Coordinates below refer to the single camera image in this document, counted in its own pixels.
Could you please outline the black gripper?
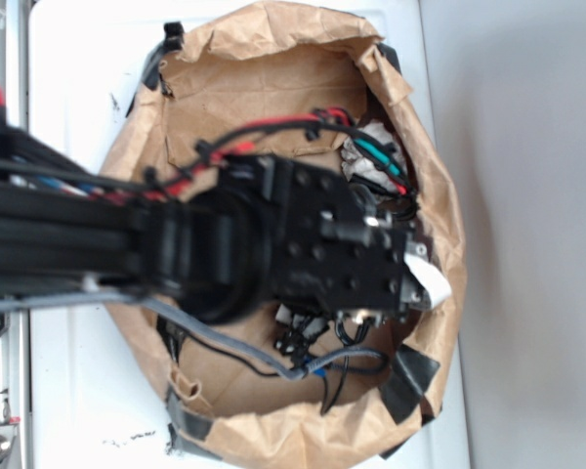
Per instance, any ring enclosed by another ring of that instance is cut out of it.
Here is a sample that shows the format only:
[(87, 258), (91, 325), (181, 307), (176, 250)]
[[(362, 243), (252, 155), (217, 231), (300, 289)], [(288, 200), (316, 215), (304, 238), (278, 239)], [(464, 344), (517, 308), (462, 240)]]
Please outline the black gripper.
[(262, 195), (272, 211), (273, 298), (355, 322), (427, 310), (428, 292), (405, 264), (414, 227), (378, 211), (367, 188), (277, 158)]

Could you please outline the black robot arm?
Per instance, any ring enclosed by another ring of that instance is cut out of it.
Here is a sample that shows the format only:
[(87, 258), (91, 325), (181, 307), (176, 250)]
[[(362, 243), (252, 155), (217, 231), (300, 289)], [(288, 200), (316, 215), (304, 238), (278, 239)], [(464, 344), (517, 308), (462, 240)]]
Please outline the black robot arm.
[(0, 310), (7, 297), (65, 304), (86, 276), (113, 301), (173, 298), (210, 324), (274, 301), (329, 318), (430, 307), (414, 228), (365, 186), (271, 154), (227, 155), (188, 201), (157, 181), (87, 173), (0, 125)]

